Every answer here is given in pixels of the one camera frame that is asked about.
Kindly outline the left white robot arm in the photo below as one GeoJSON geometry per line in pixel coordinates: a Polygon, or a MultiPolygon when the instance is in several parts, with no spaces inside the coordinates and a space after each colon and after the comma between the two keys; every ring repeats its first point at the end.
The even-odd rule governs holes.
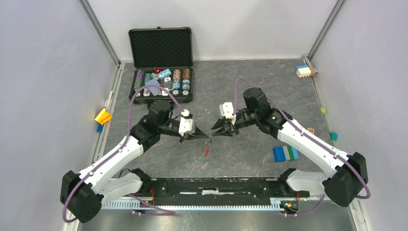
{"type": "Polygon", "coordinates": [[[132,126],[114,149],[78,173],[68,171],[63,176],[60,195],[64,222],[79,220],[86,223],[103,206],[120,197],[135,193],[146,196],[151,191],[151,183],[136,171],[115,180],[112,177],[159,142],[161,135],[179,137],[181,141],[207,138],[208,135],[197,128],[188,110],[182,110],[180,117],[172,118],[172,115],[170,102],[153,102],[148,114],[132,126]]]}

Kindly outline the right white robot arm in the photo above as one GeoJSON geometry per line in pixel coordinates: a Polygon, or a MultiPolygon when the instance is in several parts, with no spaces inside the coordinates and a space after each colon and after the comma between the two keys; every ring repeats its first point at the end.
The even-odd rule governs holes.
{"type": "Polygon", "coordinates": [[[231,102],[219,106],[220,118],[212,126],[213,136],[234,136],[241,128],[255,125],[261,132],[294,147],[321,169],[288,169],[278,183],[281,195],[307,191],[325,195],[343,207],[354,199],[370,198],[367,163],[362,154],[349,154],[324,142],[280,109],[260,88],[245,90],[243,99],[246,107],[238,111],[231,102]]]}

